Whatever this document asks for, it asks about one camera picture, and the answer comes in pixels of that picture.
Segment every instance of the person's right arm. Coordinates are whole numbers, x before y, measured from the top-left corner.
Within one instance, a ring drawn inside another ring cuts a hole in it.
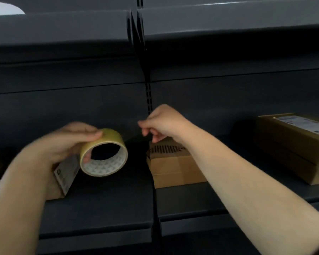
[[[311,255],[319,249],[319,212],[284,185],[162,105],[139,121],[153,142],[182,143],[238,226],[262,255]]]

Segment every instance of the person's right hand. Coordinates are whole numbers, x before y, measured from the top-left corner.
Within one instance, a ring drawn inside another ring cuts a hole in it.
[[[172,137],[180,142],[180,134],[191,125],[178,111],[168,105],[157,107],[146,120],[139,121],[143,136],[152,133],[152,142],[156,143],[165,137]]]

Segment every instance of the forearm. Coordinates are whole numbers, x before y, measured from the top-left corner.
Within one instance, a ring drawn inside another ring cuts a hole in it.
[[[49,166],[15,158],[0,181],[0,255],[34,254]]]
[[[263,255],[315,252],[319,212],[311,205],[200,128],[189,125],[180,139]]]

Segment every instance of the yellow tape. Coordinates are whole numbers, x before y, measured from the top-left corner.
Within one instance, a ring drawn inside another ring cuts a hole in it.
[[[125,147],[122,136],[113,129],[105,128],[101,129],[101,131],[103,132],[102,137],[96,141],[85,143],[80,152],[80,167],[84,173],[91,176],[102,177],[111,175],[121,169],[128,159],[128,150]],[[88,163],[83,163],[83,157],[89,150],[107,143],[119,145],[120,149],[118,153],[106,160],[91,159]]]

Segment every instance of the person's left hand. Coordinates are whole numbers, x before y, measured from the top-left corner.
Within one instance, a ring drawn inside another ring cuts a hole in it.
[[[101,136],[102,132],[94,126],[72,122],[28,144],[15,160],[52,166],[72,154],[78,154],[81,143],[97,140]]]

